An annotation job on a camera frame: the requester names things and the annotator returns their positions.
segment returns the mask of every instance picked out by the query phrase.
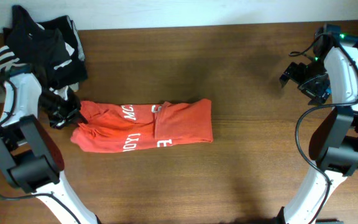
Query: wooden table top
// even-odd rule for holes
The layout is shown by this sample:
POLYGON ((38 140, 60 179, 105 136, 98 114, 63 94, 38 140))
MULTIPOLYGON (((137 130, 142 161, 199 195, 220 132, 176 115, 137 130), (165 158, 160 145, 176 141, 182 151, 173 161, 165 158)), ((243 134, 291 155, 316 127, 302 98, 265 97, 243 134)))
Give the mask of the wooden table top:
MULTIPOLYGON (((358 35, 358 21, 335 22, 358 35)), ((294 197, 307 163, 294 140, 309 99, 281 89, 290 58, 322 22, 81 31, 89 79, 83 100, 112 104, 213 102, 214 142, 116 154, 83 152, 42 122, 65 159, 67 178, 103 223, 219 223, 272 218, 294 197)), ((329 113, 303 122, 302 146, 329 113)), ((20 195, 0 173, 0 192, 20 195)), ((358 223, 358 171, 320 218, 358 223)), ((39 200, 0 201, 0 223, 58 223, 39 200)))

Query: red fabric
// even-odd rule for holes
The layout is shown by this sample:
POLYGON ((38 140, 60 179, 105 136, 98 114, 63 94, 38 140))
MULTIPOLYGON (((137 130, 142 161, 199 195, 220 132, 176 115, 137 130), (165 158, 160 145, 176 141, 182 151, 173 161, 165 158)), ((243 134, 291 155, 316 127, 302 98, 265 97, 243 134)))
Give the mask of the red fabric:
POLYGON ((71 141, 86 152, 122 152, 212 142, 211 101, 188 104, 110 105, 81 102, 88 124, 71 141))

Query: pile of clothes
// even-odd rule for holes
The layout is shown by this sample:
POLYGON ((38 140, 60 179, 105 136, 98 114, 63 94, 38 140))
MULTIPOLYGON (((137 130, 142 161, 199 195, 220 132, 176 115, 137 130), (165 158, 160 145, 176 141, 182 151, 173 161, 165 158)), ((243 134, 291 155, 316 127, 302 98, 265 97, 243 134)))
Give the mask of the pile of clothes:
MULTIPOLYGON (((34 22, 22 6, 12 7, 12 28, 3 28, 0 72, 31 65, 43 88, 78 90, 88 78, 85 55, 74 22, 68 16, 34 22)), ((0 103, 5 92, 0 84, 0 103)))

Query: striped fabric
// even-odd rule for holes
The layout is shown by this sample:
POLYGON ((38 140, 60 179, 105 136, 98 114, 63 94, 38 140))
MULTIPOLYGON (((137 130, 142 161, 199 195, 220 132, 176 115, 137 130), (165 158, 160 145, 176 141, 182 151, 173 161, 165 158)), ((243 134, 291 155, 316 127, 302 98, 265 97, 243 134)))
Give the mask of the striped fabric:
POLYGON ((8 46, 0 48, 0 72, 9 71, 12 67, 23 67, 26 63, 21 63, 8 46))

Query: wooden table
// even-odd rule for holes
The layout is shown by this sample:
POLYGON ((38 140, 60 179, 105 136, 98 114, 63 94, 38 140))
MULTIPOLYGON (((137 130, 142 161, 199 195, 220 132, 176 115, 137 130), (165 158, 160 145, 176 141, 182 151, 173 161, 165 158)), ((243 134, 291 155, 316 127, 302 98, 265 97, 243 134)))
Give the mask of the wooden table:
MULTIPOLYGON (((336 22, 358 35, 358 22, 336 22)), ((296 150, 295 123, 309 99, 279 76, 322 22, 81 31, 89 79, 84 100, 114 104, 213 102, 212 144, 117 154, 81 151, 73 128, 50 129, 68 180, 103 223, 219 223, 271 218, 298 190, 308 165, 296 150)), ((329 110, 308 116, 311 134, 329 110)), ((0 173, 0 192, 20 195, 0 173)), ((358 171, 320 218, 358 223, 358 171)), ((0 201, 0 223, 58 223, 38 200, 0 201)))

